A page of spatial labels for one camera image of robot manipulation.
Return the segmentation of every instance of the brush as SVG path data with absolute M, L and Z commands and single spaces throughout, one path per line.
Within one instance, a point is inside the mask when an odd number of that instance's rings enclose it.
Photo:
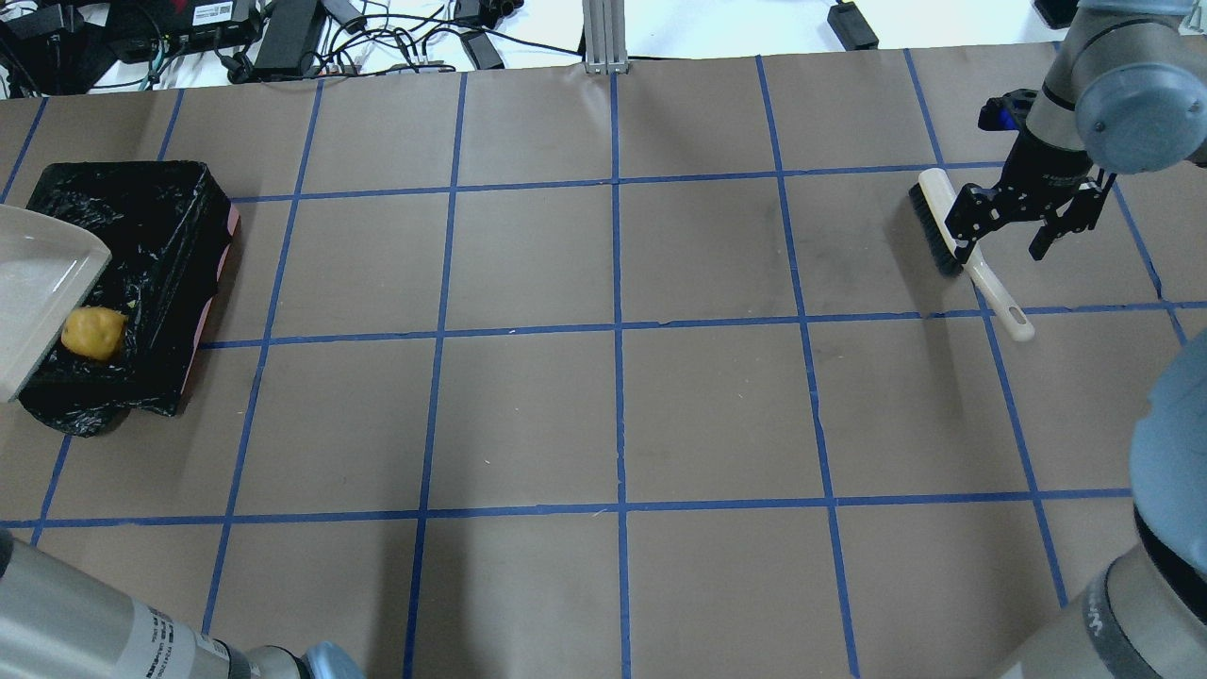
M 922 235 L 926 236 L 926 244 L 931 247 L 931 258 L 934 259 L 934 267 L 939 269 L 939 273 L 944 277 L 957 277 L 963 273 L 964 264 L 960 263 L 960 259 L 947 248 L 947 241 L 943 239 L 943 233 L 939 232 L 939 222 L 934 221 L 934 215 L 931 213 L 931 205 L 926 203 L 926 193 L 922 192 L 921 183 L 915 183 L 909 189 L 909 200 L 914 205 L 914 213 L 917 215 L 919 222 L 922 223 Z
M 952 253 L 956 248 L 956 240 L 946 227 L 946 216 L 951 212 L 951 206 L 956 203 L 956 189 L 951 187 L 947 172 L 938 168 L 923 170 L 919 175 L 917 183 L 909 192 L 914 211 L 922 222 L 922 230 L 926 241 L 931 246 L 931 254 L 939 273 L 949 277 L 960 275 L 961 270 L 967 270 L 973 283 L 985 294 L 990 308 L 1002 321 L 1005 330 L 1015 343 L 1026 343 L 1036 335 L 1036 326 L 1031 324 L 1027 314 L 1014 300 L 1014 297 L 1005 289 L 1002 281 L 989 268 L 980 247 L 973 245 L 968 252 L 968 263 L 961 264 Z

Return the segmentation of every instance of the blue tape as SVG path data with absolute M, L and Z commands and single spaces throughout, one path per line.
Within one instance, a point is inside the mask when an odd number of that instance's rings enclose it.
M 25 141 L 21 145 L 21 151 L 17 153 L 17 159 L 12 163 L 12 171 L 8 172 L 8 181 L 4 183 L 4 191 L 0 191 L 0 203 L 8 199 L 8 192 L 12 191 L 12 182 L 17 181 L 17 172 L 21 171 L 21 163 L 25 162 L 25 153 L 29 152 L 29 145 L 34 142 L 34 133 L 37 131 L 37 124 L 42 122 L 42 111 L 46 110 L 46 103 L 51 99 L 48 96 L 42 98 L 42 103 L 37 105 L 37 112 L 34 113 L 34 121 L 29 123 L 29 131 L 25 133 Z
M 448 322 L 449 277 L 453 268 L 453 228 L 456 223 L 457 178 L 461 171 L 461 137 L 465 130 L 465 93 L 468 80 L 461 74 L 457 89 L 456 125 L 453 135 L 453 169 L 449 175 L 449 207 L 444 224 L 444 263 L 441 273 L 441 304 L 436 324 L 436 350 L 432 353 L 432 385 L 427 399 L 427 434 L 424 439 L 424 473 L 419 487 L 419 514 L 415 525 L 415 550 L 410 567 L 410 599 L 407 605 L 407 636 L 403 644 L 402 675 L 410 679 L 415 671 L 415 637 L 419 630 L 419 589 L 422 584 L 424 551 L 427 540 L 427 504 L 432 491 L 432 460 L 436 450 L 436 410 L 439 405 L 441 369 L 444 361 L 444 327 Z
M 1103 498 L 1131 498 L 1130 488 L 1068 488 L 1039 491 L 1036 493 L 1044 501 L 1090 501 Z M 721 510 L 764 510 L 764 509 L 820 509 L 828 507 L 886 507 L 886 505 L 963 505 L 978 503 L 1030 503 L 1032 493 L 1027 491 L 997 493 L 940 493 L 921 496 L 849 496 L 816 498 L 750 498 L 721 501 L 645 501 L 625 502 L 626 513 L 664 513 L 664 511 L 721 511 Z M 514 505 L 488 508 L 428 508 L 426 519 L 482 519 L 496 516 L 575 516 L 617 514 L 618 503 L 590 504 L 548 504 Z M 290 525 L 290 523 L 343 523 L 362 521 L 402 521 L 418 520 L 419 510 L 383 510 L 383 511 L 336 511 L 336 513 L 298 513 L 298 514 L 235 514 L 229 519 L 225 515 L 180 515 L 180 516 L 111 516 L 95 519 L 39 519 L 0 520 L 4 528 L 35 528 L 43 523 L 45 528 L 111 528 L 115 526 L 221 526 L 229 521 L 232 526 L 244 525 Z
M 54 502 L 54 491 L 59 487 L 59 478 L 63 476 L 63 467 L 68 462 L 68 451 L 71 449 L 71 437 L 64 437 L 59 444 L 59 455 L 54 458 L 54 470 L 51 472 L 51 482 L 46 487 L 46 496 L 42 497 L 42 508 L 37 514 L 37 523 L 34 526 L 34 534 L 29 538 L 29 544 L 37 546 L 42 539 L 42 529 L 46 527 L 46 519 L 51 514 L 51 503 Z
M 624 466 L 624 310 L 620 287 L 620 94 L 617 74 L 608 77 L 612 125 L 612 320 L 616 369 L 616 499 L 617 569 L 620 609 L 620 677 L 632 678 L 632 640 L 629 614 L 629 486 Z
M 322 104 L 322 81 L 319 81 L 314 90 L 314 103 L 310 109 L 310 123 L 307 127 L 305 142 L 302 146 L 302 160 L 298 165 L 297 178 L 293 182 L 293 200 L 290 204 L 290 216 L 285 224 L 285 236 L 281 239 L 281 253 L 276 262 L 276 274 L 273 279 L 273 292 L 268 302 L 268 314 L 264 320 L 264 334 L 260 347 L 260 359 L 256 362 L 256 374 L 251 381 L 251 391 L 247 394 L 247 409 L 244 414 L 243 432 L 239 434 L 239 453 L 235 456 L 234 472 L 231 475 L 231 491 L 227 494 L 226 516 L 222 523 L 222 535 L 218 539 L 217 555 L 214 558 L 214 573 L 210 575 L 210 591 L 205 599 L 205 614 L 202 617 L 202 633 L 208 634 L 210 625 L 214 622 L 214 608 L 217 604 L 218 587 L 222 584 L 222 569 L 226 566 L 227 545 L 231 542 L 231 517 L 234 516 L 235 504 L 239 499 L 239 487 L 243 484 L 243 469 L 247 458 L 247 443 L 251 439 L 251 427 L 256 417 L 256 405 L 260 403 L 260 386 L 264 377 L 264 367 L 268 364 L 268 339 L 273 333 L 273 322 L 276 317 L 276 303 L 280 298 L 281 280 L 285 277 L 285 262 L 288 259 L 290 241 L 293 238 L 293 223 L 297 218 L 298 199 L 302 192 L 302 182 L 305 178 L 307 163 L 310 157 L 310 148 L 314 144 L 314 130 L 319 123 L 319 109 Z
M 163 160 L 168 156 L 168 144 L 171 142 L 171 133 L 176 129 L 176 118 L 180 117 L 180 105 L 185 103 L 185 89 L 176 90 L 176 103 L 171 106 L 171 117 L 168 118 L 168 127 L 163 130 L 163 142 L 159 144 L 159 154 L 156 160 Z
M 851 619 L 851 601 L 847 592 L 846 560 L 842 556 L 842 538 L 839 532 L 838 510 L 834 505 L 834 485 L 830 480 L 829 456 L 826 449 L 826 432 L 822 428 L 821 403 L 817 397 L 817 375 L 814 370 L 814 351 L 809 335 L 805 297 L 800 287 L 800 270 L 797 263 L 797 241 L 792 232 L 792 213 L 788 209 L 788 188 L 785 183 L 783 157 L 780 150 L 780 134 L 775 127 L 775 107 L 771 104 L 771 90 L 766 81 L 766 69 L 763 57 L 754 57 L 758 69 L 759 89 L 763 93 L 763 107 L 766 110 L 766 127 L 771 135 L 771 153 L 775 158 L 776 183 L 780 191 L 780 216 L 783 221 L 783 240 L 787 247 L 788 268 L 792 274 L 792 293 L 797 302 L 797 315 L 800 323 L 800 344 L 805 361 L 805 377 L 809 382 L 809 399 L 814 417 L 814 437 L 817 443 L 817 463 L 821 469 L 822 488 L 828 502 L 827 515 L 830 533 L 830 551 L 834 558 L 835 586 L 838 590 L 839 611 L 842 617 L 842 637 L 846 642 L 847 666 L 852 677 L 859 675 L 859 654 L 855 639 L 855 624 Z
M 1044 511 L 1043 497 L 1039 494 L 1039 485 L 1036 481 L 1034 468 L 1031 464 L 1031 452 L 1027 450 L 1027 441 L 1022 434 L 1022 422 L 1019 418 L 1019 409 L 1014 403 L 1014 392 L 1010 388 L 1010 377 L 1005 371 L 1005 362 L 1002 359 L 1002 349 L 997 341 L 997 330 L 993 329 L 993 314 L 989 310 L 985 295 L 976 289 L 976 302 L 984 314 L 981 321 L 985 324 L 985 333 L 989 335 L 990 352 L 993 355 L 993 367 L 997 370 L 998 382 L 1002 384 L 1002 397 L 1005 399 L 1005 410 L 1010 416 L 1010 428 L 1014 431 L 1014 441 L 1019 449 L 1019 462 L 1022 464 L 1022 474 L 1027 480 L 1027 491 L 1032 498 L 1036 510 L 1036 521 L 1039 525 L 1039 538 L 1044 544 L 1044 554 L 1048 557 L 1048 569 L 1051 572 L 1053 587 L 1056 591 L 1056 601 L 1061 608 L 1068 604 L 1068 593 L 1065 590 L 1065 576 L 1061 573 L 1060 560 L 1056 557 L 1056 546 L 1053 543 L 1051 531 L 1048 527 L 1048 514 Z
M 931 150 L 934 151 L 934 159 L 940 165 L 944 164 L 943 150 L 939 148 L 939 136 L 934 131 L 934 121 L 931 119 L 931 109 L 926 105 L 926 94 L 922 93 L 922 81 L 917 77 L 917 69 L 914 66 L 914 55 L 910 51 L 902 49 L 905 57 L 905 68 L 909 69 L 909 78 L 914 83 L 914 94 L 917 95 L 917 104 L 922 110 L 922 122 L 926 123 L 926 135 L 931 137 Z

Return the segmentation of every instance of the electronic device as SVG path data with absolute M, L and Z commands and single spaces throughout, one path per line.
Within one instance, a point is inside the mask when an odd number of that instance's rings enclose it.
M 314 64 L 327 11 L 319 0 L 278 1 L 260 43 L 251 80 L 301 77 Z
M 154 58 L 158 31 L 168 54 L 192 54 L 260 40 L 263 18 L 256 0 L 116 0 L 104 39 L 118 59 L 136 64 Z
M 473 68 L 479 71 L 507 68 L 503 65 L 503 58 L 498 55 L 498 49 L 495 49 L 494 43 L 490 42 L 490 36 L 480 30 L 462 33 L 461 46 L 465 47 L 465 54 L 473 62 Z

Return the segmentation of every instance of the black box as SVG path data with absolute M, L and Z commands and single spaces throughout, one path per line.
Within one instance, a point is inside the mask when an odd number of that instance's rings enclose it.
M 83 305 L 128 321 L 121 352 L 106 363 L 56 343 L 21 404 L 75 437 L 104 432 L 128 409 L 176 415 L 239 221 L 209 169 L 187 160 L 52 164 L 27 207 L 100 238 L 112 258 Z
M 842 2 L 830 5 L 827 22 L 834 29 L 834 35 L 842 43 L 847 52 L 855 49 L 875 49 L 880 46 L 880 39 L 868 25 L 868 19 L 863 18 L 863 12 L 855 2 Z
M 1036 10 L 1048 28 L 1068 28 L 1077 14 L 1077 0 L 1036 0 Z
M 150 62 L 154 27 L 168 36 L 169 54 L 192 54 L 255 42 L 263 19 L 255 0 L 118 0 L 109 7 L 105 42 L 127 64 Z

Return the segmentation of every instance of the grid square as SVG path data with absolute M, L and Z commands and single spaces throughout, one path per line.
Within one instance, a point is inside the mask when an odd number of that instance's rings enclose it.
M 202 160 L 231 197 L 293 193 L 314 82 L 189 89 L 167 159 Z
M 273 335 L 436 329 L 447 224 L 439 194 L 303 201 Z
M 327 81 L 303 188 L 448 186 L 459 89 L 455 75 Z
M 235 648 L 327 639 L 367 677 L 402 677 L 414 521 L 234 526 L 214 630 Z
M 976 308 L 967 280 L 946 279 L 934 267 L 909 199 L 917 172 L 786 181 L 810 314 Z
M 629 563 L 634 678 L 850 675 L 824 509 L 634 513 Z
M 616 502 L 611 332 L 449 338 L 431 507 Z
M 0 101 L 0 193 L 8 183 L 17 156 L 25 144 L 29 125 L 37 116 L 40 99 L 5 99 Z M 11 194 L 5 197 L 8 205 L 25 206 L 25 197 Z
M 1032 316 L 1034 341 L 1002 343 L 1040 488 L 1123 488 L 1132 429 L 1178 353 L 1165 311 Z
M 1069 598 L 1139 542 L 1131 498 L 1048 501 L 1044 514 Z
M 1177 312 L 1186 339 L 1194 339 L 1199 336 L 1200 332 L 1207 329 L 1207 309 L 1178 309 Z
M 643 62 L 617 82 L 624 176 L 775 169 L 754 59 Z
M 460 185 L 612 175 L 608 78 L 582 64 L 467 77 Z
M 200 630 L 221 535 L 221 526 L 47 528 L 37 549 Z
M 992 186 L 1001 170 L 955 170 L 951 182 Z M 1136 248 L 1119 203 L 1108 198 L 1094 230 L 1071 233 L 1043 261 L 1027 252 L 1038 222 L 1013 223 L 979 247 L 1015 300 L 1024 306 L 1080 306 L 1155 302 L 1156 289 Z
M 276 281 L 290 204 L 244 203 L 202 339 L 260 339 Z
M 0 404 L 0 519 L 41 515 L 62 444 L 62 434 L 34 420 L 21 404 Z
M 1160 172 L 1120 177 L 1119 185 L 1161 276 L 1165 298 L 1207 299 L 1202 258 L 1207 233 L 1200 218 L 1202 168 L 1182 163 Z
M 840 508 L 865 679 L 979 677 L 1057 611 L 1031 503 Z
M 625 320 L 795 315 L 774 178 L 620 191 Z
M 630 501 L 822 494 L 800 327 L 624 333 Z
M 156 159 L 175 105 L 176 92 L 170 90 L 51 96 L 8 203 L 24 205 L 51 163 Z
M 457 195 L 448 326 L 612 322 L 607 186 Z
M 1018 134 L 976 127 L 980 109 L 991 96 L 1039 89 L 1056 52 L 1050 42 L 1034 42 L 910 49 L 910 57 L 943 159 L 966 163 L 1005 160 Z
M 72 439 L 51 517 L 223 514 L 258 356 L 198 352 L 181 415 L 132 411 L 109 434 Z
M 809 332 L 836 494 L 1027 490 L 981 318 Z
M 416 679 L 620 675 L 616 515 L 427 523 Z
M 765 64 L 785 169 L 934 162 L 902 52 L 780 55 Z
M 419 507 L 433 343 L 273 347 L 238 511 Z

